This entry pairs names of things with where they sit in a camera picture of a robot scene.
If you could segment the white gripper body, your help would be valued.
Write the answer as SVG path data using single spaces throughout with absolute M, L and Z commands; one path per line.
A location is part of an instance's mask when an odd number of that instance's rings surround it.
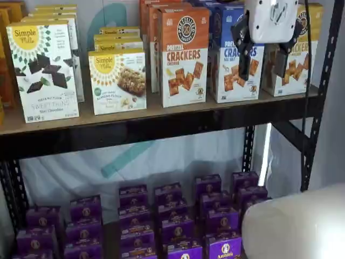
M 254 43 L 285 43 L 294 32 L 298 1 L 248 0 L 245 11 Z

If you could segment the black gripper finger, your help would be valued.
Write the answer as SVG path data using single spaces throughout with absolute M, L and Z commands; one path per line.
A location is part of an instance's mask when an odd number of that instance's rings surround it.
M 297 43 L 297 23 L 294 25 L 292 38 L 288 42 L 278 44 L 278 50 L 275 56 L 274 73 L 281 78 L 285 76 L 288 56 L 291 53 L 292 48 L 296 43 Z
M 254 42 L 249 30 L 249 12 L 245 12 L 238 21 L 231 26 L 233 42 L 239 52 L 239 76 L 247 81 L 249 78 L 251 50 Z

